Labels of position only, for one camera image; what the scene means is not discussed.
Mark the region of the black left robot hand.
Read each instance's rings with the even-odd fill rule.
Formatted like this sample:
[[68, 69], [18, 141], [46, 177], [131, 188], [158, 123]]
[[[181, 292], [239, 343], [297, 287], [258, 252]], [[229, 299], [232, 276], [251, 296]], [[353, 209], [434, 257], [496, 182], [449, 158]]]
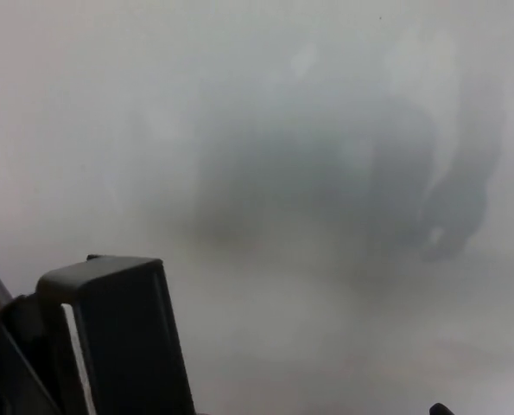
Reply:
[[0, 309], [0, 414], [62, 414], [60, 387], [37, 297]]

